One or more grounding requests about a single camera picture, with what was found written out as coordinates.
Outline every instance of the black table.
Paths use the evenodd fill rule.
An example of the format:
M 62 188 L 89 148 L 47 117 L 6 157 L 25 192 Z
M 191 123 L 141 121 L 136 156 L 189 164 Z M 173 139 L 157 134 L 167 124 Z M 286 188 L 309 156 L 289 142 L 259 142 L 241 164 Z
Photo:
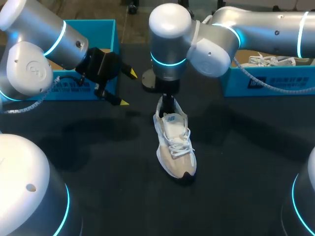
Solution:
M 124 45 L 141 75 L 149 49 Z M 177 100 L 197 158 L 192 186 L 174 183 L 156 157 L 159 94 L 122 76 L 130 103 L 44 102 L 1 115 L 0 129 L 36 143 L 60 171 L 84 215 L 84 235 L 264 236 L 315 146 L 315 97 L 224 98 L 218 80 L 188 68 Z

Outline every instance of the blue box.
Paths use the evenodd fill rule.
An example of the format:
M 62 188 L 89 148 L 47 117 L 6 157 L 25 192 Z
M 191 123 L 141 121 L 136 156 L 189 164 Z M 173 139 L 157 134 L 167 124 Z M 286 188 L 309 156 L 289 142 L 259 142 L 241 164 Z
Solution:
M 315 87 L 315 66 L 245 67 L 245 69 L 261 81 L 277 88 L 301 90 Z M 220 77 L 220 81 L 225 97 L 288 95 L 256 84 L 238 67 L 229 68 Z M 315 94 L 315 91 L 302 94 Z
M 117 36 L 115 20 L 66 20 L 66 23 L 80 32 L 89 40 L 89 47 L 110 49 L 111 52 L 119 53 L 119 40 Z M 74 70 L 54 70 L 54 79 L 57 76 L 81 77 Z M 116 94 L 117 78 L 107 83 L 106 89 Z M 85 80 L 82 87 L 76 85 L 72 79 L 62 79 L 47 95 L 45 100 L 98 100 L 94 95 L 95 83 Z M 38 100 L 40 96 L 29 100 Z

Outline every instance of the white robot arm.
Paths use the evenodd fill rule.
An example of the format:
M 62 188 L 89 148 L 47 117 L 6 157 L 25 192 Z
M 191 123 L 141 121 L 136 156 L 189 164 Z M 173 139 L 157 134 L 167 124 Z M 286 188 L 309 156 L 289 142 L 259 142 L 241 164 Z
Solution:
M 47 59 L 99 84 L 95 95 L 112 103 L 116 101 L 106 93 L 107 81 L 120 71 L 136 78 L 117 54 L 89 48 L 86 37 L 36 0 L 8 0 L 0 12 L 0 30 L 8 38 L 0 62 L 2 103 L 44 93 L 53 81 Z
M 315 56 L 314 12 L 251 12 L 220 8 L 209 24 L 190 18 L 178 4 L 163 4 L 150 15 L 153 70 L 165 81 L 181 77 L 186 60 L 201 74 L 219 77 L 239 49 L 274 55 Z

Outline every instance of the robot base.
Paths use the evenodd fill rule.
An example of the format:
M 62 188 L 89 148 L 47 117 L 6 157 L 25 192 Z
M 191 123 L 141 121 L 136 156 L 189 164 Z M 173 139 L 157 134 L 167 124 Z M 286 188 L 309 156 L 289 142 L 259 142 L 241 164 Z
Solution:
M 311 179 L 313 173 L 312 152 L 308 164 L 295 178 L 281 211 L 281 226 L 285 236 L 314 236 L 315 190 Z
M 43 151 L 9 134 L 0 150 L 0 235 L 82 236 L 78 206 Z

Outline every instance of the sneaker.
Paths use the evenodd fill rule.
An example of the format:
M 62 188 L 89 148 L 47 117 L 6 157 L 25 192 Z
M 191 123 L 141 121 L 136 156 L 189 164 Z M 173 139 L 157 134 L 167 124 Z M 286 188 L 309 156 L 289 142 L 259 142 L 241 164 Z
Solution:
M 196 173 L 197 162 L 189 138 L 188 117 L 175 99 L 174 103 L 175 113 L 164 113 L 160 118 L 161 97 L 153 116 L 159 140 L 157 158 L 170 176 L 190 181 Z
M 264 66 L 295 66 L 295 58 L 289 57 L 275 57 L 268 56 L 263 57 L 262 54 L 258 53 L 259 56 L 251 56 L 248 63 L 242 64 L 243 67 L 264 67 Z

